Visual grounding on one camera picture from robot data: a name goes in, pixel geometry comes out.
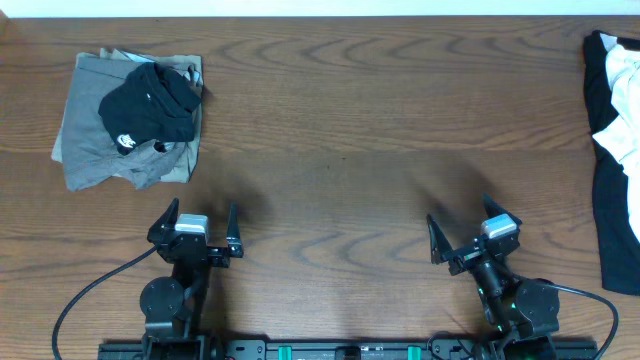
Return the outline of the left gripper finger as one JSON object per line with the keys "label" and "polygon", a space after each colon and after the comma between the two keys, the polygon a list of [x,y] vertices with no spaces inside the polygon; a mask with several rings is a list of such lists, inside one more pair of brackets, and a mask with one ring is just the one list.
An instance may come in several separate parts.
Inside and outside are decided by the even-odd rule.
{"label": "left gripper finger", "polygon": [[154,222],[147,233],[147,241],[152,244],[160,244],[165,237],[172,233],[178,219],[179,199],[174,198],[165,212]]}
{"label": "left gripper finger", "polygon": [[244,247],[241,240],[238,224],[237,205],[235,203],[232,203],[230,205],[226,241],[228,244],[230,257],[242,258],[244,256]]}

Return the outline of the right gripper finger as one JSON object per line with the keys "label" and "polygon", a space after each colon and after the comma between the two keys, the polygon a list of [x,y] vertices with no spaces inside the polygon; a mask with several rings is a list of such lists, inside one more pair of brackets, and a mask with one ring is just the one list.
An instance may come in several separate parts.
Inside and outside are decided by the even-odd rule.
{"label": "right gripper finger", "polygon": [[521,225],[522,220],[513,215],[511,212],[500,206],[488,194],[482,195],[483,206],[489,219],[500,215],[508,215],[516,225]]}
{"label": "right gripper finger", "polygon": [[451,244],[432,215],[428,214],[426,220],[431,245],[431,263],[441,264],[447,262],[449,253],[453,251]]}

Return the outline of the white printed t-shirt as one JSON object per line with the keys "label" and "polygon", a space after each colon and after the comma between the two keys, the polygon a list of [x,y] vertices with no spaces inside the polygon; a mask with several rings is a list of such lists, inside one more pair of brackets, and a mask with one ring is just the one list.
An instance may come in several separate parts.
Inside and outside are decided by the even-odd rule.
{"label": "white printed t-shirt", "polygon": [[593,138],[623,167],[629,177],[639,176],[639,51],[618,43],[619,38],[600,36],[607,52],[605,72],[611,105],[618,116]]}

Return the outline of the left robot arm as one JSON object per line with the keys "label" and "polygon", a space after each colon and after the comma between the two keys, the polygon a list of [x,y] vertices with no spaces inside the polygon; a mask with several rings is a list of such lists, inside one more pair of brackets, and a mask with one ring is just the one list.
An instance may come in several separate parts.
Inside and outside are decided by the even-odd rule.
{"label": "left robot arm", "polygon": [[142,337],[144,360],[219,360],[225,357],[221,341],[200,333],[199,326],[213,268],[227,268],[244,255],[237,206],[229,210],[225,246],[211,246],[209,219],[181,214],[179,201],[149,228],[147,240],[168,264],[169,276],[150,281],[139,304],[145,315]]}

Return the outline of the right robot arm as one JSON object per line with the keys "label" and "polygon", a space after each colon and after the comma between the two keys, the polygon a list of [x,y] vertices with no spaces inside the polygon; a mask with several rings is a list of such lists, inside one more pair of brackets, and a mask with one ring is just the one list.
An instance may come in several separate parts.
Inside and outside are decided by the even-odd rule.
{"label": "right robot arm", "polygon": [[472,347],[473,359],[533,358],[532,343],[543,340],[540,350],[556,357],[550,334],[559,329],[559,295],[546,282],[527,280],[509,270],[507,256],[519,246],[522,221],[483,196],[487,219],[480,234],[464,247],[452,247],[432,215],[426,217],[431,244],[431,262],[446,263],[451,275],[469,273],[474,278],[485,317],[499,337]]}

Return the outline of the beige folded garment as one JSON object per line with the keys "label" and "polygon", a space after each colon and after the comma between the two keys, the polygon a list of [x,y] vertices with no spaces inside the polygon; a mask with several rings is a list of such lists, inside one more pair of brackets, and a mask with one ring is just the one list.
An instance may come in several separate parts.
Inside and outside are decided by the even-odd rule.
{"label": "beige folded garment", "polygon": [[127,155],[117,151],[98,114],[105,95],[122,85],[126,76],[144,63],[157,63],[177,71],[199,97],[202,95],[202,59],[197,55],[157,57],[118,49],[101,49],[98,55],[77,54],[61,127],[51,153],[51,158],[63,165],[69,190],[83,190],[110,177],[124,178],[137,189],[157,182],[190,180],[198,162],[202,106],[193,113],[193,141],[147,141]]}

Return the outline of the grey folded garment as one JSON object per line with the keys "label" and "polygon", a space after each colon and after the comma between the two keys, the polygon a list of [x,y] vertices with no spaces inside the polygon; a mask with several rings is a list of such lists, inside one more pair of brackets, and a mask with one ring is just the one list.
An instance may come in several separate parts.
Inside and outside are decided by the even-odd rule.
{"label": "grey folded garment", "polygon": [[57,140],[67,188],[83,190],[114,176],[137,189],[188,181],[201,88],[198,65],[182,56],[79,56]]}

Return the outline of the black folded garment with logo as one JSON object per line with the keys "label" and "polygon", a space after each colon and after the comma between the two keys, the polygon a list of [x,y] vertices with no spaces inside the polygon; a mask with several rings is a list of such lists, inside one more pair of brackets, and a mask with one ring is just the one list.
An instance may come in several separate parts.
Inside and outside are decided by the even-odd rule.
{"label": "black folded garment with logo", "polygon": [[127,155],[147,141],[193,141],[193,113],[200,105],[201,98],[181,74],[144,63],[105,95],[98,114],[117,151]]}

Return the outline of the black t-shirt on right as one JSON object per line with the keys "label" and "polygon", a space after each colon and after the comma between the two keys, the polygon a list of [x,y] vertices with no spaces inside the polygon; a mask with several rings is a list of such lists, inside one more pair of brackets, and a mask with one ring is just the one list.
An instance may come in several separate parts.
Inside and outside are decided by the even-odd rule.
{"label": "black t-shirt on right", "polygon": [[[585,62],[583,94],[590,130],[605,129],[618,116],[611,104],[605,61],[610,45],[636,50],[637,39],[616,37],[595,30],[583,41]],[[594,145],[596,165],[592,187],[593,216],[597,229],[602,287],[608,291],[639,294],[639,241],[628,215],[629,179],[609,151]]]}

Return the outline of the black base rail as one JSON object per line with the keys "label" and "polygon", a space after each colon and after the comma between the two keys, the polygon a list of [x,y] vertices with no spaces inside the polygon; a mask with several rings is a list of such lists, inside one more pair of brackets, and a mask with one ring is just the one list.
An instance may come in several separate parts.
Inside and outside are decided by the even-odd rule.
{"label": "black base rail", "polygon": [[272,342],[235,340],[205,353],[199,345],[169,345],[145,350],[140,343],[105,343],[99,360],[222,359],[222,360],[428,360],[428,359],[592,359],[593,341],[549,338],[527,340],[499,348],[469,339],[432,338],[425,342]]}

